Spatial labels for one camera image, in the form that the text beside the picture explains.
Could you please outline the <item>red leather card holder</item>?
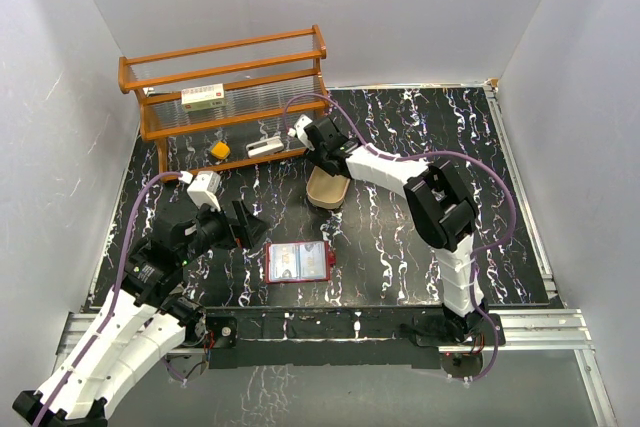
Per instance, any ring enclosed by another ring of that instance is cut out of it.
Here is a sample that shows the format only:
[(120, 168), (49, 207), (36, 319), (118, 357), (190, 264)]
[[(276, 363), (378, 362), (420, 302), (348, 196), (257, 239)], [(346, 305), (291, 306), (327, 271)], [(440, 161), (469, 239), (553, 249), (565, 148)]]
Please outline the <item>red leather card holder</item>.
[(269, 243), (266, 246), (266, 282), (327, 281), (336, 263), (326, 241)]

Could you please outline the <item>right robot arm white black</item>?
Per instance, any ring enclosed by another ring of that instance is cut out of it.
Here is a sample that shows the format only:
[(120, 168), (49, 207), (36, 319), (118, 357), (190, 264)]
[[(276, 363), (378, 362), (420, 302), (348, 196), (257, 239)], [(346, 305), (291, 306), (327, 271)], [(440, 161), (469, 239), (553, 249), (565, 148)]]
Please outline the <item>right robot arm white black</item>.
[(452, 163), (403, 160), (344, 135), (328, 116), (312, 120), (302, 115), (288, 135), (328, 175), (369, 182), (406, 200), (416, 232), (439, 265), (447, 335), (460, 344), (478, 336), (484, 299), (472, 268), (478, 208)]

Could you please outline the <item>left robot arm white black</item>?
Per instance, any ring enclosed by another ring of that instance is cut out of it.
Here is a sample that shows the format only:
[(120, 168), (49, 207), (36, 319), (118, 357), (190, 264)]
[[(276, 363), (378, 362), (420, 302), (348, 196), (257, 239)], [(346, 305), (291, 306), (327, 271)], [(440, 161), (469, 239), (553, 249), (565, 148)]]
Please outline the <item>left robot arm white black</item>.
[(62, 365), (14, 400), (31, 426), (105, 426), (118, 404), (172, 349), (206, 334), (204, 308), (177, 293), (183, 269), (213, 249), (250, 249), (268, 230), (241, 201), (167, 206), (125, 259), (123, 274)]

